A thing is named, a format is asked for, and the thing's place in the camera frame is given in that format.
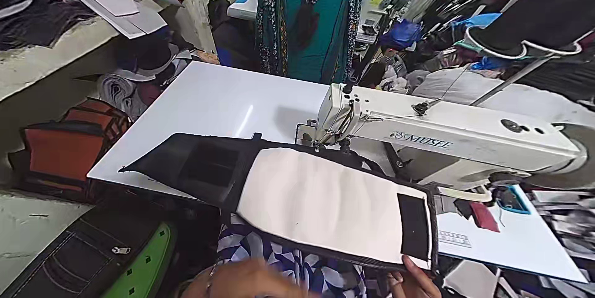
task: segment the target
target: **blue and white striped fabric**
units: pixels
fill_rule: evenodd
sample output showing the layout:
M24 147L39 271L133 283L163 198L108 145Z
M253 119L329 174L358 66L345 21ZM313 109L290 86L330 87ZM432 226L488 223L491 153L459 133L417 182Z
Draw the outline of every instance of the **blue and white striped fabric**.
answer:
M223 262L263 257L284 276L323 298L366 298L361 266L287 248L261 237L249 224L232 214L219 234L217 256Z

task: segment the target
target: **hand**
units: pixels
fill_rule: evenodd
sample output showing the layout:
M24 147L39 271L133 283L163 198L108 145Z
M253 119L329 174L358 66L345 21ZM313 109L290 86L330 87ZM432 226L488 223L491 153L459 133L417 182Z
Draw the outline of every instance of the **hand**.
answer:
M407 272L389 272L389 287L393 298L442 298L438 287L409 256L403 255L403 264Z
M314 298L306 290L267 266L263 259L249 259L218 266L211 279L210 295L206 285L211 268L199 274L182 298Z

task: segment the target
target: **black velcro strip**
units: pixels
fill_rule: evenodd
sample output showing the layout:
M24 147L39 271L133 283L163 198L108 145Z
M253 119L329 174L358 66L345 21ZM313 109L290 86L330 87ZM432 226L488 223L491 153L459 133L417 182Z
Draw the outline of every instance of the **black velcro strip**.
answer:
M430 248L425 201L410 195L398 194L403 227L401 254L427 261Z

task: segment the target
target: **industrial sewing machine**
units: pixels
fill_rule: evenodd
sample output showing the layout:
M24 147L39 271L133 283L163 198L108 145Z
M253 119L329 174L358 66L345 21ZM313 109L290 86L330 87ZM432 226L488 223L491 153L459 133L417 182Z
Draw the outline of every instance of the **industrial sewing machine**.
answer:
M331 84L315 126L298 128L314 147L345 147L353 137L390 142L409 162L412 180L477 202L491 200L486 186L522 179L551 188L590 187L595 180L590 128L364 87L345 93L344 86Z

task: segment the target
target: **zipper pull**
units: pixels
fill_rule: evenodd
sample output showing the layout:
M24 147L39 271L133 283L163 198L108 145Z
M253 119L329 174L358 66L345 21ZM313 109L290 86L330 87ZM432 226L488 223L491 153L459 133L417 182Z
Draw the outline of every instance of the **zipper pull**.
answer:
M128 247L124 247L124 248L114 247L114 248L112 248L112 253L114 253L114 254L128 254L128 253L130 253L130 248L128 248Z

